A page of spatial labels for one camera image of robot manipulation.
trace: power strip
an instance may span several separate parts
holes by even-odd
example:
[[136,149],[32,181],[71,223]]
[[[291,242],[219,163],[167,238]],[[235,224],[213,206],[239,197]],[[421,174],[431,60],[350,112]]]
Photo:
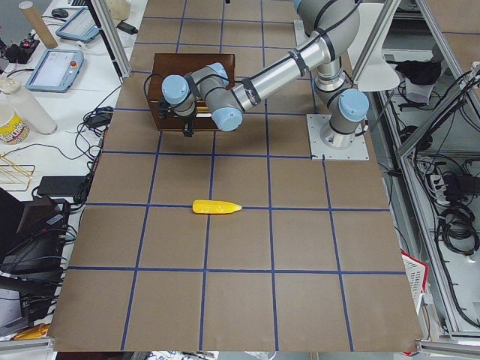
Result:
[[447,185],[443,181],[441,175],[431,174],[428,178],[430,182],[430,189],[432,190],[432,197],[439,205],[449,206],[450,202],[446,198]]

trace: metal bracket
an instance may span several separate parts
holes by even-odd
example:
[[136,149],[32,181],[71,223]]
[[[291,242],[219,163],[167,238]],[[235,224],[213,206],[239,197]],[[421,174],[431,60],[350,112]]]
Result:
[[183,133],[184,137],[192,137],[194,135],[194,119],[194,116],[188,116],[187,118],[183,118],[184,125],[181,132]]
[[[357,136],[352,144],[345,149],[331,148],[320,139],[320,130],[322,126],[330,120],[330,115],[308,114],[308,136],[310,137],[310,152],[312,160],[330,160],[330,161],[367,161],[368,150],[363,135]],[[357,133],[362,131],[359,125]]]

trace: keyboard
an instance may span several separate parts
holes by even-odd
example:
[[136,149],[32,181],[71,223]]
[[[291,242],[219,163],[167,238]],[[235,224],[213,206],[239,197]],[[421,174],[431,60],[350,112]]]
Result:
[[87,6],[86,0],[69,0],[70,6]]

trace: white desk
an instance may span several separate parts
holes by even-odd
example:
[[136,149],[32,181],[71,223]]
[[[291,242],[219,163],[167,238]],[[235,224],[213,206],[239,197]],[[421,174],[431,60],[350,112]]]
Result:
[[[143,17],[148,0],[132,0],[130,17],[127,22],[137,28]],[[66,7],[66,0],[53,0],[52,4],[46,9],[44,15],[50,16],[53,8]],[[55,19],[45,19],[45,23],[61,23]],[[55,35],[55,30],[58,26],[49,26],[50,31],[55,36],[60,50],[78,50],[79,47],[75,42],[70,40],[59,39]],[[125,49],[127,57],[130,58],[133,43],[136,35],[127,35],[132,37],[132,46]],[[100,35],[98,35],[90,44],[88,48],[92,53],[84,53],[85,61],[72,87],[64,94],[61,93],[47,93],[47,92],[32,92],[37,98],[43,108],[53,117],[58,124],[58,130],[51,135],[42,135],[31,128],[27,139],[17,145],[0,144],[0,154],[10,152],[14,149],[24,148],[31,144],[40,143],[48,146],[56,146],[60,148],[68,157],[75,158],[80,155],[80,150],[75,147],[74,141],[77,135],[77,126],[83,120],[83,116],[93,110],[112,90],[121,85],[120,79],[112,65],[110,57],[107,55],[107,49]],[[5,69],[6,73],[22,68],[34,68],[45,51],[45,46],[40,42],[34,54],[32,55],[28,64],[9,64]],[[12,78],[20,80],[22,84],[29,78],[29,72],[19,72],[12,75]],[[102,107],[114,107],[119,96],[119,90],[115,91],[102,103]],[[0,94],[0,101],[6,101],[5,95]],[[98,143],[98,138],[92,133],[85,132],[83,134],[91,145]],[[79,140],[79,145],[85,149],[89,145],[82,139]],[[68,175],[85,175],[89,169],[86,164],[89,160],[86,156],[82,156],[76,160],[68,160],[58,150],[54,148],[46,148],[43,146],[32,146],[30,148],[15,151],[9,154],[7,158],[16,164],[34,164],[36,169],[31,177],[28,190],[24,192],[12,192],[12,194],[19,200],[31,200],[31,191],[39,185],[42,176],[68,176]],[[70,223],[74,227],[78,227],[80,222],[80,212],[70,216]],[[70,258],[73,245],[68,244],[64,247],[63,256]],[[49,323],[50,317],[38,320],[37,323]],[[25,354],[9,354],[0,355],[2,360],[20,359]]]

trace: wooden box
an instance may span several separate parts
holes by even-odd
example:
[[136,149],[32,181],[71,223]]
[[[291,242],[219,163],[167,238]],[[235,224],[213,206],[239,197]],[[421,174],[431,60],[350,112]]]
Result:
[[[233,54],[172,54],[160,53],[154,55],[153,74],[161,74],[162,77],[168,77],[172,74],[185,75],[192,73],[206,65],[220,62],[228,74],[230,80],[235,79],[235,55]],[[148,106],[159,131],[182,131],[184,121],[168,112],[166,118],[160,118],[158,114],[158,101],[162,96],[160,76],[153,76],[148,85]],[[209,113],[203,100],[197,101],[198,113]],[[218,128],[210,115],[206,117],[197,117],[193,123],[195,131],[216,131]]]

